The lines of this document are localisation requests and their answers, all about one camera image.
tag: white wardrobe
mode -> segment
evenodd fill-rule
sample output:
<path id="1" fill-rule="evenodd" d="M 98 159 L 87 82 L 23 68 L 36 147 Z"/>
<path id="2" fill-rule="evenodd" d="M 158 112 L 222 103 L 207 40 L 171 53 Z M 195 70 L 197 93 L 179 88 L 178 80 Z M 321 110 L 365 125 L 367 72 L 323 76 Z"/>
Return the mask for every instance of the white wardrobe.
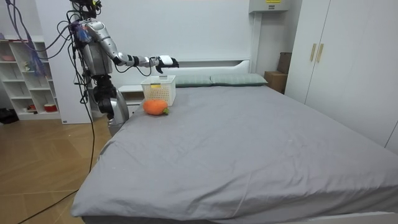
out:
<path id="1" fill-rule="evenodd" d="M 397 9 L 303 0 L 285 94 L 398 154 Z"/>

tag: gray bed sheet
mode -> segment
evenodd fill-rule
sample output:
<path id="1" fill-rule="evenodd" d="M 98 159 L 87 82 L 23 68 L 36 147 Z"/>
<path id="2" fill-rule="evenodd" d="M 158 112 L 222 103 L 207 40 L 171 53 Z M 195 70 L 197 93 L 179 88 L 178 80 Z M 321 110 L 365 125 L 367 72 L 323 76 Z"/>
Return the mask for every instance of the gray bed sheet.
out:
<path id="1" fill-rule="evenodd" d="M 139 109 L 78 191 L 76 217 L 277 223 L 398 212 L 398 156 L 265 86 L 179 88 Z"/>

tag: black object on floor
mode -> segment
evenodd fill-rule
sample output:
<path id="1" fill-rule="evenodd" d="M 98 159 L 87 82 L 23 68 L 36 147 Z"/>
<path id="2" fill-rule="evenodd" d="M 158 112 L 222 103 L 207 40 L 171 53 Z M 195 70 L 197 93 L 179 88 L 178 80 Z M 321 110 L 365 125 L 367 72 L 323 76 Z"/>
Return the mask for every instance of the black object on floor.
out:
<path id="1" fill-rule="evenodd" d="M 15 110 L 7 110 L 6 108 L 0 108 L 0 123 L 11 124 L 19 121 Z"/>

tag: nightstand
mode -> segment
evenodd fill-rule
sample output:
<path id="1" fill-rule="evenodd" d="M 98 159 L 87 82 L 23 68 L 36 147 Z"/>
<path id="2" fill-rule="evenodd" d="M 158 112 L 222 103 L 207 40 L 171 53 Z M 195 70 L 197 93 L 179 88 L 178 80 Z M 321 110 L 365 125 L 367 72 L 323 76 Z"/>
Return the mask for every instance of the nightstand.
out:
<path id="1" fill-rule="evenodd" d="M 126 100 L 127 107 L 129 108 L 129 115 L 131 116 L 144 100 L 144 91 L 141 85 L 124 85 L 118 90 Z"/>

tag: white basket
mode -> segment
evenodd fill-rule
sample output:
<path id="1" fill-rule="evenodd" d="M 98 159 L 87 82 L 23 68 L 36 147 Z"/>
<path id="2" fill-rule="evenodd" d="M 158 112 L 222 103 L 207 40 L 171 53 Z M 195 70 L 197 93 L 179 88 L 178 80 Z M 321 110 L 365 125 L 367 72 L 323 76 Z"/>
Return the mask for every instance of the white basket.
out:
<path id="1" fill-rule="evenodd" d="M 151 76 L 142 83 L 145 100 L 164 100 L 169 106 L 175 99 L 175 75 Z"/>

